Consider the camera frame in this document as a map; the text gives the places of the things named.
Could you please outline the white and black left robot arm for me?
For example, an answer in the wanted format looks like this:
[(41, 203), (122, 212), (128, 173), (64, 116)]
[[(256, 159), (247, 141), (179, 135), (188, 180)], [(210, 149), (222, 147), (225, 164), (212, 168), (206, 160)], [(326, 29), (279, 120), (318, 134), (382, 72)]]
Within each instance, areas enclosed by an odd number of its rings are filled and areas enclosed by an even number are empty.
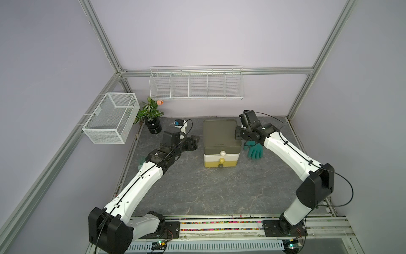
[(183, 152), (197, 150), (198, 143), (198, 136), (187, 136), (180, 129), (165, 131), (160, 147), (147, 155), (141, 169), (128, 185), (103, 208), (95, 207), (90, 212), (89, 242), (108, 254), (123, 254), (133, 240), (145, 236), (165, 236), (165, 216), (150, 211), (132, 221), (132, 214), (154, 183)]

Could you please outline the olive three-drawer storage box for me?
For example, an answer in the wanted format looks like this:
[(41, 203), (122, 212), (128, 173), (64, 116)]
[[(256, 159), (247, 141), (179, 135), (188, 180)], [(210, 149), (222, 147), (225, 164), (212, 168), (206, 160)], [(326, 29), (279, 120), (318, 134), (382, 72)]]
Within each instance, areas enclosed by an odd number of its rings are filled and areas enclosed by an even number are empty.
[(235, 167), (242, 149), (235, 138), (235, 119), (205, 120), (203, 124), (204, 167)]

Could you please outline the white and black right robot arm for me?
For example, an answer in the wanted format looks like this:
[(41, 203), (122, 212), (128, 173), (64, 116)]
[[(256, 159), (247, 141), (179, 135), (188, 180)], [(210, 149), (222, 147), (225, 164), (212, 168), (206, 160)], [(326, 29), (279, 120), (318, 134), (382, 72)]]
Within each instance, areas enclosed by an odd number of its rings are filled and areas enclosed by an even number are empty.
[(320, 164), (289, 142), (272, 124), (255, 129), (236, 127), (235, 138), (272, 151), (281, 158), (302, 180), (296, 198), (280, 215), (279, 229), (289, 235), (301, 226), (304, 218), (334, 191), (335, 170), (330, 164)]

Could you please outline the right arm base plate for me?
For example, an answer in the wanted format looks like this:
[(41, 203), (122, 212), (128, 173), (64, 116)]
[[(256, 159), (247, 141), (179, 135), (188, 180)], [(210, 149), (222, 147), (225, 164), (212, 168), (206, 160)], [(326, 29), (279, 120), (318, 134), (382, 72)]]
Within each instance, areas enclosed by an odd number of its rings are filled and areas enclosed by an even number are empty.
[(300, 238), (308, 235), (304, 220), (296, 225), (284, 220), (264, 220), (262, 229), (266, 237)]

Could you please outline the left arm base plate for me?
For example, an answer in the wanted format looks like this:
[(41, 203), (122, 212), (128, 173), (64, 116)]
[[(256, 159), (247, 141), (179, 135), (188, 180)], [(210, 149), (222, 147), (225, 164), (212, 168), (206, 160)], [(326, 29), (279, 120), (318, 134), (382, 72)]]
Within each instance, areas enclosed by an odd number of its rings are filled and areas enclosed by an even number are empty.
[(141, 237), (141, 239), (178, 239), (180, 235), (180, 222), (169, 221), (158, 225), (154, 233)]

